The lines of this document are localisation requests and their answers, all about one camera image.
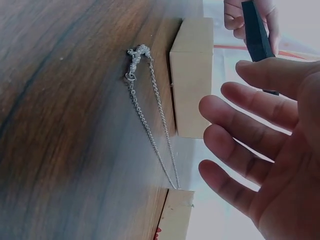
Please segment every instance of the black object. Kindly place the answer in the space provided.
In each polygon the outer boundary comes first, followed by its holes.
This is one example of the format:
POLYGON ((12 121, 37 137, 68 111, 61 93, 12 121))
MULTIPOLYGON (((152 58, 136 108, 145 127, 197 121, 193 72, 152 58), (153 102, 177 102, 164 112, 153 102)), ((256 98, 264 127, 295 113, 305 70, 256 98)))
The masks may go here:
MULTIPOLYGON (((243 1, 242 3, 246 46, 253 62, 275 57, 270 47, 268 35, 262 18, 255 3, 243 1)), ((266 93, 279 95, 277 91, 263 90, 266 93)))

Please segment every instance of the wood grain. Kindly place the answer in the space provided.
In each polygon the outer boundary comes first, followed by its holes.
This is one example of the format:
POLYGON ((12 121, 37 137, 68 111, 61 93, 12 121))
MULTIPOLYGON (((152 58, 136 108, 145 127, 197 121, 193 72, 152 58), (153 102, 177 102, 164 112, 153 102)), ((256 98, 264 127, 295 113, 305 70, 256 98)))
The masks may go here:
MULTIPOLYGON (((151 47, 187 188, 193 149, 176 137, 168 53, 182 18, 201 15, 200 0, 0 2, 0 239, 153 238, 169 185, 123 83, 126 49, 151 47)), ((147 64, 137 77, 171 169, 147 64)))

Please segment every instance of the silver chain necklace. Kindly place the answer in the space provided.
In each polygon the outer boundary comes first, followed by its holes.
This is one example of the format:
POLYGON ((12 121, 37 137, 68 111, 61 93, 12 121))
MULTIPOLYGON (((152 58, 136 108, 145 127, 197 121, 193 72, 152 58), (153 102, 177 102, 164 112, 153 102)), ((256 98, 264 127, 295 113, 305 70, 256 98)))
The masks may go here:
POLYGON ((142 44, 142 45, 139 45, 135 51, 133 49, 129 49, 127 51, 127 53, 132 57, 132 62, 130 64, 130 67, 129 67, 129 72, 127 72, 125 74, 125 78, 128 80, 128 91, 129 91, 129 94, 130 94, 130 98, 132 100, 132 104, 134 105, 134 108, 135 108, 135 111, 136 113, 138 114, 139 118, 140 118, 140 121, 148 135, 148 138, 150 140, 150 143, 152 144, 152 147, 154 149, 154 152, 161 164, 161 167, 164 171, 164 174, 166 175, 169 183, 171 184, 171 186, 174 188, 174 189, 181 189, 180 188, 180 182, 179 182, 179 177, 178 177, 178 172, 177 172, 177 167, 176 167, 176 160, 175 160, 175 156, 174 156, 174 153, 173 153, 173 150, 172 150, 172 145, 171 145, 171 141, 170 141, 170 137, 169 137, 169 132, 168 132, 168 126, 167 126, 167 121, 166 121, 166 118, 165 118, 165 114, 164 114, 164 111, 163 111, 163 108, 162 108, 162 104, 161 104, 161 100, 160 100, 160 96, 159 96, 159 91, 158 91, 158 88, 157 88, 157 84, 156 84, 156 77, 155 77, 155 71, 154 71, 154 65, 153 65, 153 62, 154 62, 154 59, 151 57, 151 54, 150 54, 150 48, 147 47, 146 45, 142 44), (172 166, 173 166, 173 170, 174 170, 174 175, 175 175, 175 178, 176 178, 176 184, 177 184, 177 187, 174 185, 173 181, 171 180, 170 176, 169 176, 169 173, 168 173, 168 170, 164 164, 164 161, 162 160, 161 156, 160 156, 160 153, 159 153, 159 149, 156 145, 156 142, 155 142, 155 139, 151 133, 151 130, 150 130, 150 127, 146 121, 146 118, 139 106, 139 103, 138 103, 138 99, 137 99, 137 95, 136 95, 136 91, 135 91, 135 81, 137 80, 137 77, 135 75, 135 72, 136 72, 136 69, 137 69, 137 65, 140 63, 140 60, 141 60, 141 55, 145 55, 148 59, 149 59, 149 69, 150 69, 150 75, 151 75, 151 82, 152 82, 152 85, 153 85, 153 90, 154 90, 154 95, 155 95, 155 98, 156 98, 156 102, 157 102, 157 105, 158 105, 158 109, 159 109, 159 112, 160 112, 160 116, 161 116, 161 120, 162 120, 162 125, 163 125, 163 128, 164 128, 164 133, 165 133, 165 137, 166 137, 166 142, 167 142, 167 145, 168 145, 168 148, 169 148, 169 152, 170 152, 170 156, 171 156, 171 161, 172 161, 172 166))

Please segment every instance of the box lid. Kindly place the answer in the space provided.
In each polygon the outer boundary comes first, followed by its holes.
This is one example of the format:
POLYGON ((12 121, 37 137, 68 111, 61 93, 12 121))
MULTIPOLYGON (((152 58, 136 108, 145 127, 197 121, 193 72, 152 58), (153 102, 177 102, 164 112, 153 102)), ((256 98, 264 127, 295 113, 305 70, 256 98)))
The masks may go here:
POLYGON ((212 53, 214 47, 213 19, 186 18, 175 38, 171 52, 212 53))

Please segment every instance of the beige box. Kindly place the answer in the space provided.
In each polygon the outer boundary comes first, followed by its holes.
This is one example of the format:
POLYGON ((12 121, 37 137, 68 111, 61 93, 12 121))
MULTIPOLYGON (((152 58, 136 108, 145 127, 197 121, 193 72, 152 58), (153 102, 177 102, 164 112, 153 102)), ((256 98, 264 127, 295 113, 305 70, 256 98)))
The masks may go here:
POLYGON ((186 18, 170 51, 178 136, 202 139, 209 123, 198 105, 211 94, 214 47, 212 18, 186 18))
POLYGON ((154 240, 186 240, 194 193, 168 190, 154 240))

